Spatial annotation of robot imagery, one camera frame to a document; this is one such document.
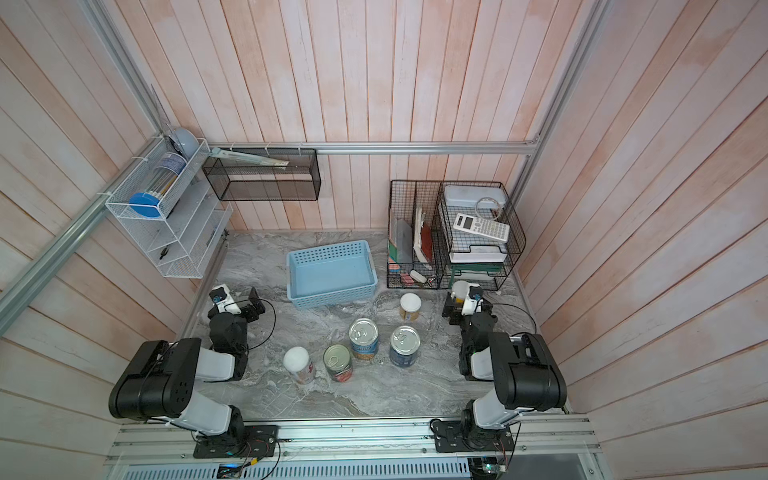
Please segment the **white lid yellow can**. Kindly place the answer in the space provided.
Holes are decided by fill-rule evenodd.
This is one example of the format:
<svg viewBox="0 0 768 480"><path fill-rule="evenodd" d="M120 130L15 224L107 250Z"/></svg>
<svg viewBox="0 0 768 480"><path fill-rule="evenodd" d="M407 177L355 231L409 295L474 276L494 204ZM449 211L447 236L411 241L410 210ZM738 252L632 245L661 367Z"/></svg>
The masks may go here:
<svg viewBox="0 0 768 480"><path fill-rule="evenodd" d="M405 321L415 321L422 307L421 298L414 293L406 293L400 298L400 316Z"/></svg>

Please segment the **blue can silver lid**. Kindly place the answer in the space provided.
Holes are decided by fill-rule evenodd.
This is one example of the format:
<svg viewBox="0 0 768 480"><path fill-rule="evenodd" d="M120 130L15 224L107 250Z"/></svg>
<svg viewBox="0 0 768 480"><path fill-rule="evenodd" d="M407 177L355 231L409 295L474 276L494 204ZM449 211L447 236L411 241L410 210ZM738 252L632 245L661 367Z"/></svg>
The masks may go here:
<svg viewBox="0 0 768 480"><path fill-rule="evenodd" d="M397 327L390 337L389 358L394 365L408 368L415 363L420 345L420 337L413 327Z"/></svg>
<svg viewBox="0 0 768 480"><path fill-rule="evenodd" d="M348 332L352 354L360 360L372 360L378 351L379 332L369 318L360 318L352 323Z"/></svg>

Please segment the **white lid red can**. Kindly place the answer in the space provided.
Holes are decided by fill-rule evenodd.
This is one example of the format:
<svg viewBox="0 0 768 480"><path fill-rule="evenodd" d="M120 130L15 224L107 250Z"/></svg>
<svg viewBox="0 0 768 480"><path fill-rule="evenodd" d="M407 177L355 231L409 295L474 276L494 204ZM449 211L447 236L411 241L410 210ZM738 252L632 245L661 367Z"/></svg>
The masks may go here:
<svg viewBox="0 0 768 480"><path fill-rule="evenodd" d="M301 346L295 346L285 352L283 366L298 384L309 384L314 381L316 369L309 352Z"/></svg>

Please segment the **light blue plastic basket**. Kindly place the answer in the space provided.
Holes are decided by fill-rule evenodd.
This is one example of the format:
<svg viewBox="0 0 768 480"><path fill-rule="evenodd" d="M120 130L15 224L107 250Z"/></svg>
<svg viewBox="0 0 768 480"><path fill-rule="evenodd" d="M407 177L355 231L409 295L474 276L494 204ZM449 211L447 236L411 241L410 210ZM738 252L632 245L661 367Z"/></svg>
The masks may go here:
<svg viewBox="0 0 768 480"><path fill-rule="evenodd" d="M364 240L289 252L286 269L287 297L298 309L365 300L375 294L378 284Z"/></svg>

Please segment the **red label can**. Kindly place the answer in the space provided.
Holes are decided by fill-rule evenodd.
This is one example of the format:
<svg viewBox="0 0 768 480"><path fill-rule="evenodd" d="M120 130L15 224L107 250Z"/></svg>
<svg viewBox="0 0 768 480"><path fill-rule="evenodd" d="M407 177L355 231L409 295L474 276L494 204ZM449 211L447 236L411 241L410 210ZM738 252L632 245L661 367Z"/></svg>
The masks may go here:
<svg viewBox="0 0 768 480"><path fill-rule="evenodd" d="M346 382L352 376L352 354L343 344L330 345L324 351L323 363L330 378L336 382Z"/></svg>

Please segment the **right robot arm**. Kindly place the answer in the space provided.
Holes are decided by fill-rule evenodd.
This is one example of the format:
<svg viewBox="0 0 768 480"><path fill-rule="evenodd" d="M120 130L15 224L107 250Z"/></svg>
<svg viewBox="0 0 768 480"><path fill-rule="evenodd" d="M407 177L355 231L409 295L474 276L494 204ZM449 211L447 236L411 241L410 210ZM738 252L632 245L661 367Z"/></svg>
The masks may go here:
<svg viewBox="0 0 768 480"><path fill-rule="evenodd" d="M481 451L506 444L508 427L522 414L562 408L564 377L542 335L498 331L494 303L477 284L460 281L446 294L442 316L460 329L459 370L469 381L493 384L467 403L459 422L438 430L440 451Z"/></svg>

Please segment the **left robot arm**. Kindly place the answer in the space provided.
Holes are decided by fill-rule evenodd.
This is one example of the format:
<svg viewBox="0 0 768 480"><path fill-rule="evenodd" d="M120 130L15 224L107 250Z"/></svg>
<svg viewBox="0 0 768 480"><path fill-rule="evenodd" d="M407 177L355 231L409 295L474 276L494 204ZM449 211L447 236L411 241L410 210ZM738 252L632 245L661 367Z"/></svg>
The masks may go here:
<svg viewBox="0 0 768 480"><path fill-rule="evenodd" d="M192 434L195 456L244 456L253 447L240 410L216 402L199 382L239 381L249 354L248 327L269 302L251 289L243 300L222 284L209 292L207 313L211 346L200 338L143 343L113 386L108 410L117 419L162 422Z"/></svg>

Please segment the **white calculator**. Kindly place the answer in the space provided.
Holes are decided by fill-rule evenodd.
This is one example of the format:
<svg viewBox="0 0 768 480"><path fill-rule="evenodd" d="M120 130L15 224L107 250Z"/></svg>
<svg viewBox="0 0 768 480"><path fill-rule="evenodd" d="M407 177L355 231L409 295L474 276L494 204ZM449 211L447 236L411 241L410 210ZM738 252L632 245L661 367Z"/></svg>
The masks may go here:
<svg viewBox="0 0 768 480"><path fill-rule="evenodd" d="M458 213L452 222L454 230L491 239L496 242L506 242L510 234L510 226L495 220Z"/></svg>

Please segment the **white tray in organizer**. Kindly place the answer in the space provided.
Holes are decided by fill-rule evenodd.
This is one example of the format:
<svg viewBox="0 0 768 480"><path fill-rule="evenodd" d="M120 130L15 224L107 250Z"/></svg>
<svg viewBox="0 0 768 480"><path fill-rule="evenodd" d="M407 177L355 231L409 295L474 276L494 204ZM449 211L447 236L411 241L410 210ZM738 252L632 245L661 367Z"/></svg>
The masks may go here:
<svg viewBox="0 0 768 480"><path fill-rule="evenodd" d="M500 209L506 204L504 191L498 187L446 185L443 196L448 207Z"/></svg>

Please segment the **clear tube blue cap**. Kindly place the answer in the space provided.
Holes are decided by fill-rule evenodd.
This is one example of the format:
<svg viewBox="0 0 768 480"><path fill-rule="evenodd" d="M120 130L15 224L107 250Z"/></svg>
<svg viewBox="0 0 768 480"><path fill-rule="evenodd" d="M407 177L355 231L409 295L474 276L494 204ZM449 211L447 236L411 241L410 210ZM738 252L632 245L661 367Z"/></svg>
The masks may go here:
<svg viewBox="0 0 768 480"><path fill-rule="evenodd" d="M178 153L164 153L152 169L144 185L129 199L131 208L139 215L159 218L160 202L176 182L187 165L187 160Z"/></svg>

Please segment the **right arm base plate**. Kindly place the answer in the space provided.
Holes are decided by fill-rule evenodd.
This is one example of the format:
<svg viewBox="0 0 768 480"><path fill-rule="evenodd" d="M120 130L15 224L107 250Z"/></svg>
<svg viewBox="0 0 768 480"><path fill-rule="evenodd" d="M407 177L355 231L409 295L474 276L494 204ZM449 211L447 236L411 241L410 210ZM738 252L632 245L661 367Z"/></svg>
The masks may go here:
<svg viewBox="0 0 768 480"><path fill-rule="evenodd" d="M485 430L471 422L441 419L432 419L429 428L439 453L510 453L515 447L514 435L509 430Z"/></svg>

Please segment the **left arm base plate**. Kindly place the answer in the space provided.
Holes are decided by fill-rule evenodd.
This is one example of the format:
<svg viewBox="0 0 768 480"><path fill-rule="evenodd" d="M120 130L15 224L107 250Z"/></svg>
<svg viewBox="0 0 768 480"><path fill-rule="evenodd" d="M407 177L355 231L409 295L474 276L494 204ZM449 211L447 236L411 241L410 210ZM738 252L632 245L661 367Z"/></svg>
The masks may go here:
<svg viewBox="0 0 768 480"><path fill-rule="evenodd" d="M217 436L203 436L196 440L195 459L273 457L278 442L277 425L251 425Z"/></svg>

